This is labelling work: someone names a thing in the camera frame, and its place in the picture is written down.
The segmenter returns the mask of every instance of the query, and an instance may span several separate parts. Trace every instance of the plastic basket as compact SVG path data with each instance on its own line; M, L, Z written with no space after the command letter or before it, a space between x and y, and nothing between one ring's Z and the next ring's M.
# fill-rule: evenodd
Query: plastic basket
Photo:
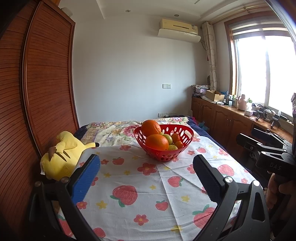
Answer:
M149 156L157 159L158 161L171 161L176 158L182 151L184 151L190 144L194 137L193 130L190 127L184 125L160 125L164 134L172 135L177 133L180 135L180 141L183 143L183 147L178 150L172 151L159 151L152 149L145 145L146 136L142 134L141 126L134 130L134 135L139 145L148 153Z

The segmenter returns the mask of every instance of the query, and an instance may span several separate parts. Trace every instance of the metal screw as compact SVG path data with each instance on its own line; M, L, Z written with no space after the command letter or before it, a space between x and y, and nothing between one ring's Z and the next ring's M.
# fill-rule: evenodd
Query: metal screw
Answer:
M62 177L61 182L62 183L67 183L67 182L69 182L69 178L68 177Z
M257 180L254 180L254 181L253 181L253 184L254 184L255 186L259 187L260 182L258 182Z
M226 178L225 178L225 181L226 181L227 183L231 183L231 182L233 181L233 179L232 179L231 177L226 177Z
M35 182L35 187L40 187L40 186L41 186L41 182L40 181Z

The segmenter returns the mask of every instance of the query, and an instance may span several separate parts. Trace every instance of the orange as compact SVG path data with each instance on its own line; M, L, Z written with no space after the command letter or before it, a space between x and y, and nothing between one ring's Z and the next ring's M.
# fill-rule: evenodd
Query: orange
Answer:
M161 132L161 128L156 121L146 120L142 123L141 131L144 136L148 137L153 134L159 134Z
M180 136L177 133L172 134L173 143L180 140Z
M183 147L183 143L182 143L181 141L177 141L177 142L175 142L174 145L175 145L176 147L178 147L178 149L181 149L181 148Z
M159 134L152 134L146 138L145 145L155 150L167 150L168 140Z

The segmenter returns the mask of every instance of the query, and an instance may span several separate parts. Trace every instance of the stuffed animal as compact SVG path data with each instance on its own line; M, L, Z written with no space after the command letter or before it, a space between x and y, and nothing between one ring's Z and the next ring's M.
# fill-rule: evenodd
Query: stuffed animal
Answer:
M60 133L57 140L59 143L50 147L40 161L41 171L44 172L46 177L57 181L62 177L71 176L85 149L99 146L95 142L84 145L68 131Z

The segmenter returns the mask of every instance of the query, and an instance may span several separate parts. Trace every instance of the ceiling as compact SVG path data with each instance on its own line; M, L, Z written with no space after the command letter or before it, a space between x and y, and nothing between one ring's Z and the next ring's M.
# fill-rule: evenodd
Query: ceiling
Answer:
M235 9L263 0L61 0L59 7L73 12L75 22L118 15L145 14L201 24Z

